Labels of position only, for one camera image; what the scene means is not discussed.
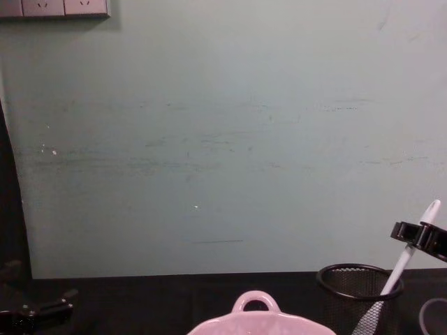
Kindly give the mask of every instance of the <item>wall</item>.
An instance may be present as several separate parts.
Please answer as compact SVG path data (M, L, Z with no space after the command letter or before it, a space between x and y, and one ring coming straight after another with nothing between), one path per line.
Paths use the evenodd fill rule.
M447 201L446 0L112 5L0 25L36 278L391 268Z

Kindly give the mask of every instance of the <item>outlet panel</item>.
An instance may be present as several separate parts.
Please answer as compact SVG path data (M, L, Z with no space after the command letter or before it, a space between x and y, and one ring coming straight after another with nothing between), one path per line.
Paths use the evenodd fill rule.
M107 0L64 0L67 16L108 16Z
M64 0L22 0L25 17L65 16Z
M0 0L0 17L22 16L22 0Z

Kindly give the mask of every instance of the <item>black table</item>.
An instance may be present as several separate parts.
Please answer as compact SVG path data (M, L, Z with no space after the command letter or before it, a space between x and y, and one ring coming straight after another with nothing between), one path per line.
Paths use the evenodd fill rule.
M227 314L248 290L271 294L285 313L318 320L323 296L314 272L213 274L32 281L28 295L36 302L80 292L73 321L50 334L186 335L204 320ZM421 335L418 312L428 299L447 298L447 269L404 273L399 298L402 334ZM261 304L252 306L262 308Z

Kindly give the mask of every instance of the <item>pink ceramic dish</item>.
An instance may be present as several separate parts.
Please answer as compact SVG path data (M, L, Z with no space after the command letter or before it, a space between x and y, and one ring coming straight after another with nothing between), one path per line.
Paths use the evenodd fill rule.
M268 311L244 312L245 306L253 300L266 304ZM198 325L189 335L335 335L335 333L311 320L282 313L276 301L267 293L251 291L240 296L230 314Z

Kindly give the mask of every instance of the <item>black mesh pen cup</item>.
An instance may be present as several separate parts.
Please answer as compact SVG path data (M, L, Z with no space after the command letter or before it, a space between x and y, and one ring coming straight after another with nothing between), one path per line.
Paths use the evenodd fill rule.
M396 298L404 284L380 295L390 273L362 264L338 264L317 273L324 304L320 323L337 335L397 335Z

